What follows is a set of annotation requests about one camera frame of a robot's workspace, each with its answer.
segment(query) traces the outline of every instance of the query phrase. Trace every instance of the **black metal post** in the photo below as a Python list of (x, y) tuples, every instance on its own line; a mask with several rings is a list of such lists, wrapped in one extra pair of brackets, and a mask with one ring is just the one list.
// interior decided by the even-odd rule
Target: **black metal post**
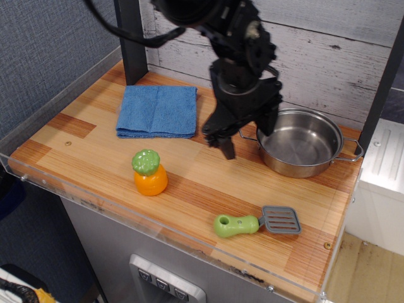
[(381, 77), (379, 87), (377, 88), (376, 95), (373, 100), (372, 107), (367, 115), (367, 119), (360, 134), (359, 143), (364, 148), (365, 152), (371, 142), (374, 130), (376, 129), (377, 122), (380, 119), (384, 104), (389, 95), (390, 88), (394, 82), (394, 78), (400, 66), (404, 54), (404, 18), (401, 21), (400, 28), (397, 33), (396, 40), (391, 49), (386, 68)]
[[(143, 36), (140, 7), (138, 0), (114, 0), (118, 27), (125, 28), (139, 36)], [(126, 75), (126, 84), (134, 85), (147, 72), (145, 47), (121, 39), (122, 58)]]

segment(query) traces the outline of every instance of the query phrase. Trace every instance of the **wood plank wall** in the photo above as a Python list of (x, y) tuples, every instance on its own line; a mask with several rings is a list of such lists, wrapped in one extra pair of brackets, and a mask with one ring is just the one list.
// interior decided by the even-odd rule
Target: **wood plank wall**
[[(283, 83), (282, 107), (305, 107), (362, 129), (404, 15), (403, 0), (255, 0)], [(140, 0), (146, 37), (174, 28)], [(147, 49), (150, 71), (211, 86), (217, 57), (195, 30)]]

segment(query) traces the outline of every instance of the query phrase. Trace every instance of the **wooden countertop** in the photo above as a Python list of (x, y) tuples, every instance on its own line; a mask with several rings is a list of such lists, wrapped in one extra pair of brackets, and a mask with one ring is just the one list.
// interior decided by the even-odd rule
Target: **wooden countertop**
[[(149, 73), (140, 85), (188, 85)], [(256, 143), (234, 136), (237, 158), (226, 160), (200, 133), (215, 108), (213, 91), (198, 88), (196, 136), (185, 139), (119, 139), (115, 126), (125, 89), (123, 64), (107, 74), (33, 135), (9, 164), (17, 174), (55, 193), (93, 207), (123, 223), (147, 227), (165, 242), (190, 249), (254, 283), (303, 301), (320, 293), (362, 160), (336, 161), (321, 175), (292, 179), (270, 170)], [(358, 131), (341, 128), (357, 138)], [(244, 135), (254, 136), (246, 126)], [(144, 148), (157, 151), (169, 176), (166, 190), (139, 194), (131, 159)], [(354, 143), (343, 154), (352, 156)], [(213, 221), (221, 213), (261, 216), (264, 205), (294, 208), (300, 235), (251, 235), (221, 239)], [(329, 242), (331, 249), (324, 243)]]

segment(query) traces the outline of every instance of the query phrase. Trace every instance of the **toy spatula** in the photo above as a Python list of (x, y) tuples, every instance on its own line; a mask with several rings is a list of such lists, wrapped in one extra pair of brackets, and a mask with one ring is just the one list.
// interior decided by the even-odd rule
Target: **toy spatula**
[(263, 216), (252, 215), (232, 217), (219, 215), (215, 219), (214, 228), (219, 237), (227, 238), (238, 234), (253, 234), (265, 225), (274, 234), (299, 234), (302, 231), (296, 211), (286, 206), (264, 206)]

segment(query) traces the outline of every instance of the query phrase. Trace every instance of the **button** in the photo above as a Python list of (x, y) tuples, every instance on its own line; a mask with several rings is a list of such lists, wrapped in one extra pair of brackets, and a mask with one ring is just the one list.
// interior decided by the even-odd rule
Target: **button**
[(162, 289), (166, 292), (170, 292), (170, 285), (167, 282), (164, 282), (163, 280), (157, 278), (156, 284), (159, 289)]
[(141, 270), (140, 268), (139, 268), (139, 276), (142, 279), (144, 279), (144, 281), (152, 282), (152, 276), (147, 271)]
[(174, 288), (174, 293), (177, 298), (184, 300), (185, 302), (188, 302), (188, 294), (186, 292), (183, 292), (178, 288)]

